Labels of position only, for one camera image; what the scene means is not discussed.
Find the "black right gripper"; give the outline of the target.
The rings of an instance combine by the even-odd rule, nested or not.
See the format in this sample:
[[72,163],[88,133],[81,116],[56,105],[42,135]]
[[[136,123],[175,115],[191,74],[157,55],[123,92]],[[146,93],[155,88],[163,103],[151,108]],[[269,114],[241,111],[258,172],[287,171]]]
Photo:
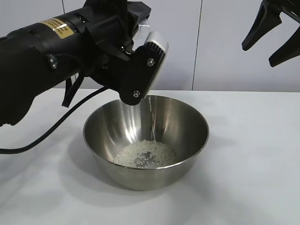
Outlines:
[[[263,0],[260,4],[255,21],[242,42],[242,49],[249,50],[261,37],[282,23],[280,14],[284,13],[293,20],[300,22],[299,0]],[[271,67],[300,55],[300,28],[269,57]]]

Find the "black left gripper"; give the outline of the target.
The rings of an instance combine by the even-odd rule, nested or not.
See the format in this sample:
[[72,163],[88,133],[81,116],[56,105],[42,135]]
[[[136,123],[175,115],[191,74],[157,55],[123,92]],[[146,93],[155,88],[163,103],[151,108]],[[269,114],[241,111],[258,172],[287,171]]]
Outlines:
[[132,47],[139,24],[149,18],[151,8],[141,1],[87,0],[77,13],[83,19],[79,76],[118,90],[130,60],[125,50]]

